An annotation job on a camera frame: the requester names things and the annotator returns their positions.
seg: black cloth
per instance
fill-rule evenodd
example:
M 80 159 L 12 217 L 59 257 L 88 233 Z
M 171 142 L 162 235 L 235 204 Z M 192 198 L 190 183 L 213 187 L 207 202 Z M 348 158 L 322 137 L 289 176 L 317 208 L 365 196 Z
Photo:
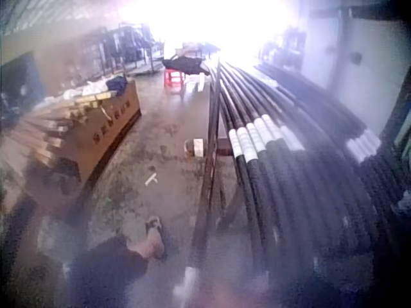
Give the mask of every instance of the black cloth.
M 174 59 L 162 60 L 161 62 L 167 69 L 174 69 L 187 75 L 198 75 L 200 73 L 204 73 L 206 76 L 210 75 L 208 71 L 200 67 L 202 62 L 202 59 L 200 58 L 180 56 Z
M 127 249 L 123 236 L 99 244 L 71 266 L 71 307 L 126 307 L 125 290 L 146 273 L 147 265 L 147 260 Z
M 117 76 L 105 82 L 109 91 L 117 91 L 117 95 L 123 95 L 127 87 L 127 79 L 124 76 Z

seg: wall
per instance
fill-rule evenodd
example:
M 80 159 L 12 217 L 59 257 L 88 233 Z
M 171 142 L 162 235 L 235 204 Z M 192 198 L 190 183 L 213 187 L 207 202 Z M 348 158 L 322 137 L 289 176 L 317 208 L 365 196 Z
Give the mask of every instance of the wall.
M 5 64 L 29 51 L 42 49 L 86 34 L 96 28 L 106 26 L 117 28 L 117 18 L 92 18 L 42 24 L 27 30 L 1 37 L 1 64 Z
M 320 87 L 326 88 L 334 68 L 338 19 L 309 19 L 306 24 L 307 39 L 301 73 Z
M 411 65 L 411 37 L 399 21 L 353 19 L 348 50 L 362 54 L 362 61 L 347 61 L 337 98 L 380 134 Z
M 327 55 L 324 48 L 337 37 L 337 19 L 307 21 L 307 45 L 302 74 L 321 87 L 326 87 L 335 54 Z M 350 19 L 347 52 L 362 55 L 360 65 L 349 61 L 340 71 L 340 83 L 335 96 L 370 129 L 380 134 L 401 84 L 411 64 L 411 37 L 400 21 L 368 21 Z

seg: light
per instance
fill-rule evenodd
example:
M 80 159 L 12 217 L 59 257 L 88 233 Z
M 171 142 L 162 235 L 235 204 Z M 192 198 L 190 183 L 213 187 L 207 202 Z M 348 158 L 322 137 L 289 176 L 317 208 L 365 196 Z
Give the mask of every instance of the light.
M 207 41 L 252 53 L 292 22 L 284 0 L 131 1 L 118 9 L 125 21 L 150 25 L 155 38 Z

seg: concrete floor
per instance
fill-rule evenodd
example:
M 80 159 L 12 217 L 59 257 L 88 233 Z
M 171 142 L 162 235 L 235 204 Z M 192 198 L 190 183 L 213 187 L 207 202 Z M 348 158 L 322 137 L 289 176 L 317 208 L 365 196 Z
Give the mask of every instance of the concrete floor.
M 198 91 L 198 81 L 191 76 L 180 91 L 165 89 L 162 73 L 136 79 L 143 115 L 113 154 L 78 221 L 67 225 L 35 210 L 24 228 L 9 284 L 21 307 L 67 307 L 65 277 L 76 255 L 117 234 L 144 239 L 151 215 L 162 219 L 168 257 L 150 261 L 146 275 L 129 286 L 128 306 L 179 306 L 173 289 L 184 277 L 204 175 L 204 159 L 184 154 L 186 139 L 207 135 L 209 84 Z M 222 124 L 219 135 L 225 137 Z M 236 188 L 232 158 L 218 157 L 218 170 L 228 204 Z M 157 182 L 146 185 L 154 173 Z M 228 231 L 218 235 L 211 228 L 202 280 L 235 286 L 250 280 L 247 221 L 239 206 Z M 213 203 L 214 218 L 220 208 Z
M 121 233 L 141 240 L 145 237 L 144 221 L 153 214 L 162 219 L 168 258 L 152 261 L 147 274 L 130 286 L 130 307 L 169 307 L 173 288 L 184 275 L 204 159 L 186 158 L 183 145 L 186 139 L 206 137 L 208 125 L 209 85 L 199 92 L 197 81 L 198 76 L 192 76 L 179 91 L 179 86 L 165 89 L 162 74 L 136 79 L 143 116 L 112 157 L 87 206 L 93 209 L 88 249 Z M 219 158 L 219 166 L 230 200 L 236 184 L 232 159 Z M 154 173 L 157 182 L 145 185 Z M 239 228 L 210 238 L 208 279 L 218 273 L 219 280 L 237 281 L 250 264 L 241 214 Z

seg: white wall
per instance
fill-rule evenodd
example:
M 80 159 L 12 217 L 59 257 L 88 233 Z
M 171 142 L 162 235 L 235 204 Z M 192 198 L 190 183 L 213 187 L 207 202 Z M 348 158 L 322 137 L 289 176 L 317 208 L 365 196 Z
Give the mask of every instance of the white wall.
M 360 65 L 347 61 L 337 98 L 380 134 L 411 65 L 411 37 L 402 22 L 353 19 L 349 51 L 362 54 Z
M 337 39 L 337 19 L 311 19 L 306 23 L 307 44 L 302 74 L 326 88 L 335 54 L 327 45 Z M 411 37 L 399 21 L 350 19 L 347 52 L 362 55 L 360 65 L 345 55 L 345 65 L 335 96 L 370 129 L 380 134 L 396 103 L 401 84 L 411 65 Z
M 328 46 L 335 47 L 338 35 L 338 19 L 309 19 L 306 23 L 307 40 L 301 73 L 326 88 L 333 71 L 336 53 L 327 54 Z

